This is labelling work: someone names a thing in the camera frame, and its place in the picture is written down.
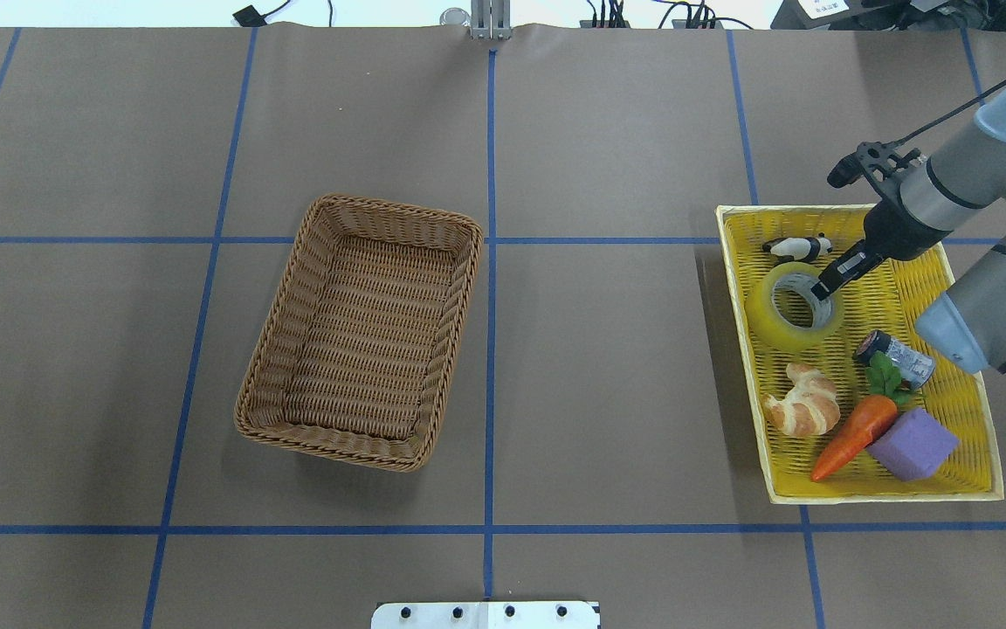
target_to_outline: purple sponge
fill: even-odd
[[[930,478],[954,453],[957,437],[923,409],[902,414],[867,453],[898,480]]]

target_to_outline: tape roll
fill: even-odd
[[[819,300],[813,292],[818,283],[818,268],[803,262],[787,262],[772,268],[762,282],[751,287],[743,302],[747,314],[747,327],[767,345],[798,354],[810,349],[836,333],[844,321],[844,310],[839,295]],[[775,302],[775,294],[790,291],[807,304],[813,314],[813,325],[796,326],[783,316]]]

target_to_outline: white floor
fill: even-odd
[[[247,3],[267,12],[283,0],[0,0],[0,25],[27,27],[170,27],[170,25],[232,25],[231,13]],[[599,7],[599,0],[594,0]],[[450,7],[467,8],[461,0],[333,0],[333,24],[342,27],[367,25],[431,25]],[[547,23],[574,27],[592,15],[584,0],[513,0],[512,23]],[[720,16],[738,17],[756,28],[770,28],[780,0],[752,3],[747,0],[710,0]],[[650,0],[631,0],[626,15],[635,28],[659,25],[667,5]],[[293,0],[272,17],[312,25],[328,24],[327,0]]]

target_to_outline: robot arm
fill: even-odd
[[[902,143],[861,144],[828,176],[831,186],[842,187],[863,175],[881,200],[864,218],[865,238],[819,276],[819,298],[883,260],[917,258],[977,211],[1006,199],[1006,89],[930,159],[919,160],[916,150],[895,154]],[[989,365],[1006,373],[1006,235],[918,317],[915,329],[968,373]]]

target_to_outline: croissant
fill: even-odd
[[[841,421],[841,408],[837,406],[837,387],[810,365],[791,362],[786,374],[794,381],[782,402],[768,395],[764,407],[770,412],[772,425],[791,437],[808,437],[826,434]]]

